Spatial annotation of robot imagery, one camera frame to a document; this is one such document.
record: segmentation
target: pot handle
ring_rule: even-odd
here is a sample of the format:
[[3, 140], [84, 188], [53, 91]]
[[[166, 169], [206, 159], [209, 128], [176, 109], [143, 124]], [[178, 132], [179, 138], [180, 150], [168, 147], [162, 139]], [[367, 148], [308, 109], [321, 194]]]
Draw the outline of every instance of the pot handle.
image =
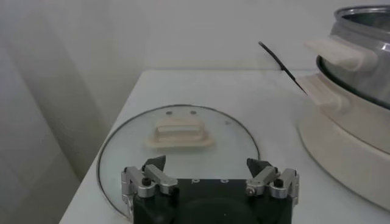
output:
[[319, 76], [320, 74], [297, 77], [296, 81], [320, 108], [331, 108], [334, 112], [342, 112], [349, 108], [346, 97], [330, 89]]
[[351, 72], [368, 71], [377, 64], [378, 60], [373, 51], [336, 35], [312, 40], [305, 45], [331, 64]]

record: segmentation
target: black cable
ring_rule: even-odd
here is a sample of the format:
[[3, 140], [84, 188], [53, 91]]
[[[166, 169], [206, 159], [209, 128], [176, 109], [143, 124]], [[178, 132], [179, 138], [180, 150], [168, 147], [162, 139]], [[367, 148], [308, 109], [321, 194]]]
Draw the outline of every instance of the black cable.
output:
[[291, 72], [286, 68], [286, 66], [280, 61], [280, 59], [261, 41], [258, 42], [258, 44], [278, 63], [280, 66], [280, 70], [285, 71], [288, 75], [288, 77], [291, 78], [291, 80], [305, 93], [306, 91], [303, 90], [303, 88], [297, 83], [295, 80], [295, 77], [291, 74]]

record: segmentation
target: pot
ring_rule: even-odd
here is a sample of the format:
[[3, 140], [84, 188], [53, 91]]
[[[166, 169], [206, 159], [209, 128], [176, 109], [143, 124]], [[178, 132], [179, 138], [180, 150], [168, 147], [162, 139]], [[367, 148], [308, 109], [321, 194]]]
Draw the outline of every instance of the pot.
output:
[[342, 88], [390, 109], [390, 5], [339, 9], [327, 38], [307, 46]]

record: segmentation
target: pot lid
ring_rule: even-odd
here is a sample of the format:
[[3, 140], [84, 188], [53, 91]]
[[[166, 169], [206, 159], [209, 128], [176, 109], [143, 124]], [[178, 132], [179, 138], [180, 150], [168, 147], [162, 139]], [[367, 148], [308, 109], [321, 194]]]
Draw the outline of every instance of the pot lid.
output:
[[123, 168], [141, 168], [147, 159], [162, 155], [165, 174], [189, 179], [249, 179], [246, 159], [260, 159], [248, 130], [220, 111], [171, 105], [143, 112], [119, 126], [98, 157], [97, 182], [116, 211], [127, 216], [121, 195]]

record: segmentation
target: white wall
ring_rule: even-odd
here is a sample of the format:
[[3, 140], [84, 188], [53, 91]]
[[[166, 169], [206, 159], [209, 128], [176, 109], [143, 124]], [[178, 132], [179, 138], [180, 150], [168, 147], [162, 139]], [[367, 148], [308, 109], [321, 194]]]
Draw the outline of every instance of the white wall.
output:
[[387, 2], [3, 1], [7, 49], [81, 175], [142, 70], [277, 69], [259, 40], [289, 68], [312, 69], [303, 43], [329, 33], [337, 8]]
[[0, 40], [0, 223], [58, 223], [78, 186]]

